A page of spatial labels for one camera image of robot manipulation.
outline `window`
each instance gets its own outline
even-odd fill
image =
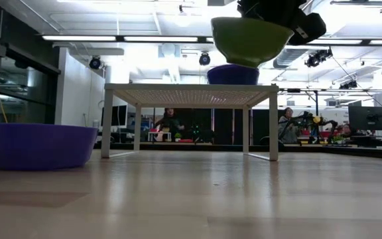
[[[1,59],[0,89],[39,102],[48,102],[48,75],[11,58]]]
[[[5,115],[11,123],[46,123],[46,109],[42,104],[20,100],[14,97],[0,95]],[[4,122],[0,104],[0,122]]]

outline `ceiling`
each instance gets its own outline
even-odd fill
[[[176,35],[210,36],[210,19],[219,16],[238,17],[236,2],[214,7],[213,0],[158,1],[140,0],[120,3],[79,3],[77,0],[0,0],[0,6],[26,22],[42,34],[65,35]],[[184,13],[179,14],[182,3]],[[305,11],[317,12],[324,18],[328,32],[325,37],[382,38],[382,14],[378,7],[352,7],[331,5],[330,0],[311,1]],[[169,75],[172,62],[159,55],[160,44],[131,43],[75,43],[71,53],[83,48],[123,48],[124,56],[107,57],[108,64],[126,64],[132,80],[163,79]],[[225,58],[212,44],[178,44],[182,51],[196,50],[197,54],[180,54],[174,63],[181,76],[198,76],[210,68],[225,64]],[[200,66],[199,54],[207,51],[211,64]],[[349,79],[347,73],[356,73],[361,84],[372,81],[373,72],[382,67],[382,47],[333,47],[334,59],[316,68],[307,68],[304,61],[308,53],[303,51],[285,69],[274,68],[273,62],[260,66],[260,84],[278,84],[283,87],[331,86]],[[88,61],[90,55],[77,54]]]

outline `table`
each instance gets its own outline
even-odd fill
[[[171,132],[163,132],[163,131],[160,131],[160,132],[149,132],[149,142],[151,142],[152,140],[151,140],[151,136],[152,135],[158,135],[158,134],[160,134],[160,133],[162,133],[162,134],[166,134],[167,135],[167,140],[168,141],[172,141],[172,133]]]
[[[270,161],[278,157],[278,86],[239,86],[207,84],[105,84],[104,108],[113,107],[113,96],[135,106],[136,116],[142,108],[206,108],[243,110],[243,153]],[[248,111],[269,99],[269,157],[249,152]],[[104,111],[101,157],[110,158],[111,110]],[[135,118],[135,139],[141,136],[141,117]],[[134,140],[133,151],[138,152],[139,140]]]

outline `white wall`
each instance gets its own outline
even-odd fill
[[[60,49],[56,124],[92,126],[101,121],[105,80],[76,60],[67,48]]]

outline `wooden floor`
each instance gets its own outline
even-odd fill
[[[382,239],[382,159],[151,152],[0,171],[0,239]]]

